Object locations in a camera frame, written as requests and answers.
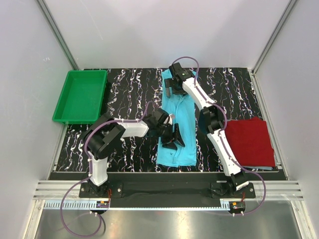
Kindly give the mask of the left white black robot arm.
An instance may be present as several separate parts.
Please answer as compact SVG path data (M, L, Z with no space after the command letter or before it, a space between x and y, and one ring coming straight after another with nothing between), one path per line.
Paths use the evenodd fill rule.
M177 150L185 147L178 123L173 115L157 109L140 119L117 119L108 113L101 115L84 133L84 151L88 156L90 191L96 197L103 197L108 190L108 155L122 138L158 137L164 148Z

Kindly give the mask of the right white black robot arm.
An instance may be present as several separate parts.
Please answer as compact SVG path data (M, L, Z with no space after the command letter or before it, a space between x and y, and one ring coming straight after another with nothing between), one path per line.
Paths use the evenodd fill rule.
M203 90L197 80L197 75L181 67L176 62L169 66L171 77L165 79L165 94L190 96L200 110L198 126L212 142L219 159L223 165L223 171L227 177L226 192L231 197L238 197L249 185L249 180L244 175L241 165L238 163L227 141L225 129L227 117L224 110Z

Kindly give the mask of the cyan polo shirt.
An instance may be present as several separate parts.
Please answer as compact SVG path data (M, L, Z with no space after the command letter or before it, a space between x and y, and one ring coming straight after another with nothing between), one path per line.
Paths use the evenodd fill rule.
M162 94L162 109L174 115L174 123L179 126L179 132L185 146L177 145L177 149L164 148L159 142L157 164L167 167L195 166L197 161L195 103L189 95L166 96Z

